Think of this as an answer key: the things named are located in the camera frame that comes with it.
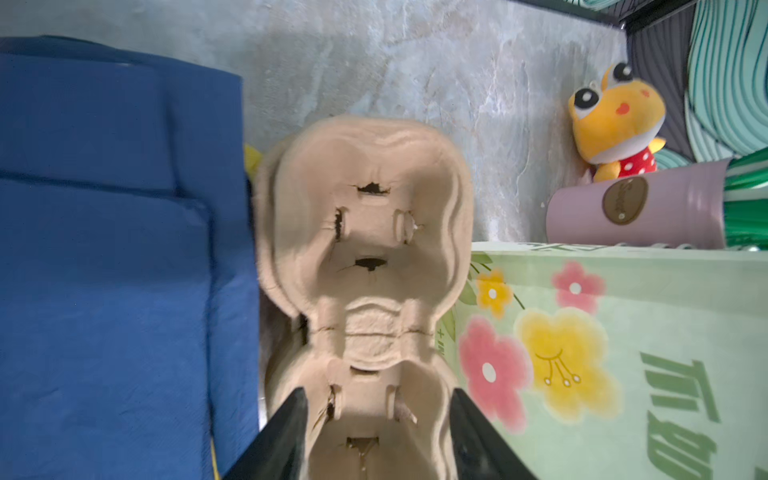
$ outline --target flower print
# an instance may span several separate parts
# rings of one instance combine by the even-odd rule
[[[480,273],[477,283],[478,306],[482,309],[490,309],[495,318],[501,319],[504,316],[505,305],[512,300],[512,288],[504,283],[504,274],[501,270]]]
[[[510,432],[525,430],[525,407],[518,390],[531,385],[531,359],[522,343],[510,336],[496,336],[491,323],[474,316],[458,342],[458,356],[467,377],[469,395],[493,420]]]
[[[620,412],[620,387],[601,366],[607,335],[588,313],[568,307],[553,317],[527,309],[515,322],[515,336],[531,356],[533,388],[556,419],[580,422],[585,409],[606,418]]]
[[[587,275],[579,262],[568,262],[562,271],[552,276],[552,285],[558,289],[560,307],[575,306],[594,315],[598,311],[598,298],[605,293],[605,282],[597,275]]]

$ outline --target pink flower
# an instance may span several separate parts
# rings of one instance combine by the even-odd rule
[[[605,293],[605,282],[597,275],[587,275],[579,262],[568,262],[560,273],[552,276],[557,287],[558,305],[575,306],[594,315],[598,311],[598,297]]]
[[[458,341],[458,355],[478,408],[489,420],[498,418],[511,432],[523,433],[527,422],[518,390],[533,380],[523,344],[514,337],[497,337],[488,320],[474,316]]]

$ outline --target brown oval label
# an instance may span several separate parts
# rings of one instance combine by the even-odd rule
[[[627,225],[640,215],[648,196],[648,182],[640,176],[624,178],[603,195],[603,212],[617,225]]]

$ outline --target yellow frog plush toy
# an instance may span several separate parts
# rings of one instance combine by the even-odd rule
[[[636,80],[626,63],[592,82],[568,101],[574,139],[581,156],[597,165],[594,181],[613,180],[656,171],[654,153],[666,143],[656,138],[667,109],[661,95]]]

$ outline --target white flower center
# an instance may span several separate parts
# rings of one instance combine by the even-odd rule
[[[482,364],[482,375],[490,383],[493,383],[496,381],[496,369],[494,369],[493,365],[491,365],[490,363]]]

